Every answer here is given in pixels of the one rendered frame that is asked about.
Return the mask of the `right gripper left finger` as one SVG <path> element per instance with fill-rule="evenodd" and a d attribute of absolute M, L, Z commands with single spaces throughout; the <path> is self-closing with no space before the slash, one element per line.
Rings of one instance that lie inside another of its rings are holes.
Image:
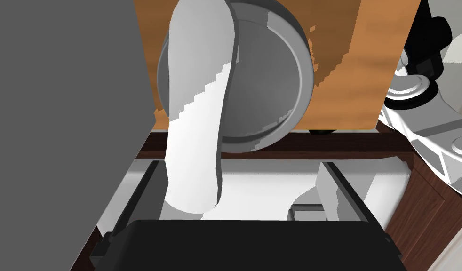
<path fill-rule="evenodd" d="M 103 235 L 135 220 L 160 218 L 167 191 L 163 160 L 135 160 L 103 212 Z"/>

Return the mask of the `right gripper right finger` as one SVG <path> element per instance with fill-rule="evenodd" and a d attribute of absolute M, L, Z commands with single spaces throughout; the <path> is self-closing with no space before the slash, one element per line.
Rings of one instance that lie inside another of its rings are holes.
<path fill-rule="evenodd" d="M 364 203 L 369 189 L 363 179 L 350 182 L 333 162 L 319 166 L 316 188 L 329 221 L 371 221 Z"/>

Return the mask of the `orange wooden door leaf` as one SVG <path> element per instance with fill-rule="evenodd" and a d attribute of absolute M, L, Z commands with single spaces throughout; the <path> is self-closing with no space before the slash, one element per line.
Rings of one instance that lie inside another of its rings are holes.
<path fill-rule="evenodd" d="M 374 128 L 420 0 L 277 0 L 297 20 L 314 77 L 296 129 Z M 233 3 L 241 37 L 223 134 L 255 136 L 282 124 L 299 93 L 298 64 L 268 27 L 267 0 Z"/>

